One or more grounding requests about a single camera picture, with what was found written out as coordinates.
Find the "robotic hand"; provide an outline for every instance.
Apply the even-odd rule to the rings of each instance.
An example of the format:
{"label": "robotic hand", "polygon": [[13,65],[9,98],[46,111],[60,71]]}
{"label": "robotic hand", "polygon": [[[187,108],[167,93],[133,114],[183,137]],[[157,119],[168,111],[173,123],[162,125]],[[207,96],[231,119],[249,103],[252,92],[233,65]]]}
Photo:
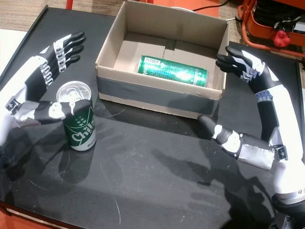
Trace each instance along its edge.
{"label": "robotic hand", "polygon": [[256,95],[263,128],[261,139],[238,134],[207,116],[202,115],[198,120],[224,152],[237,160],[269,170],[275,157],[275,208],[296,217],[298,205],[305,213],[303,147],[289,92],[259,58],[229,46],[226,50],[229,55],[217,55],[216,65],[245,80]]}
{"label": "robotic hand", "polygon": [[80,59],[84,32],[65,36],[30,57],[0,91],[0,146],[10,129],[58,122],[90,106],[89,100],[70,103],[39,101],[71,63]]}

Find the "cardboard box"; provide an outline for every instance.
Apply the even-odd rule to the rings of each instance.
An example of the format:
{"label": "cardboard box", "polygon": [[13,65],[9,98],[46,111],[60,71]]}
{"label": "cardboard box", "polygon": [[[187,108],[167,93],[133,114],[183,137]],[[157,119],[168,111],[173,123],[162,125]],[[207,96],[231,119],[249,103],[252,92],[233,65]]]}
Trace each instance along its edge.
{"label": "cardboard box", "polygon": [[[96,60],[101,99],[197,118],[211,115],[222,97],[226,74],[216,54],[226,54],[227,21],[188,11],[124,2]],[[207,87],[137,73],[142,55],[209,72]]]}

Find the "aluminum can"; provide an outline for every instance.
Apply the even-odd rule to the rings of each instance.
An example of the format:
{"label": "aluminum can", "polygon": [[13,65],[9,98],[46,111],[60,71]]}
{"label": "aluminum can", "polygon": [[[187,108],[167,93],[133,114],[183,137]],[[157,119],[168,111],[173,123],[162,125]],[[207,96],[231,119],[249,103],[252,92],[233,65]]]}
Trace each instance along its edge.
{"label": "aluminum can", "polygon": [[208,71],[203,68],[151,56],[141,57],[138,73],[201,87],[207,86],[208,81]]}
{"label": "aluminum can", "polygon": [[70,81],[61,86],[56,93],[57,102],[76,102],[81,99],[91,101],[91,106],[85,108],[70,118],[63,120],[69,146],[77,151],[86,151],[96,142],[94,113],[90,87],[80,81]]}

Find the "can lid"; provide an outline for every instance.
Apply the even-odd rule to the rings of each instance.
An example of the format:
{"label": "can lid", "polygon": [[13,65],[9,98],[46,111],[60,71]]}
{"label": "can lid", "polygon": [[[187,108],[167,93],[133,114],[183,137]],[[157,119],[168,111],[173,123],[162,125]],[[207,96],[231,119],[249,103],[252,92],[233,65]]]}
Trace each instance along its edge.
{"label": "can lid", "polygon": [[57,102],[76,102],[91,99],[90,87],[81,81],[70,81],[61,86],[56,93]]}

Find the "metal bracket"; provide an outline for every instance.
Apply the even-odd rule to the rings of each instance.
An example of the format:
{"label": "metal bracket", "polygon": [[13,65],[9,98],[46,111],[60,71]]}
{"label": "metal bracket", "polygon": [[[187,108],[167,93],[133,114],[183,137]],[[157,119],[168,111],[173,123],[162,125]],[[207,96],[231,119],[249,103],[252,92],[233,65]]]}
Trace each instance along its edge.
{"label": "metal bracket", "polygon": [[277,155],[278,160],[288,160],[286,147],[284,145],[272,146],[272,151]]}

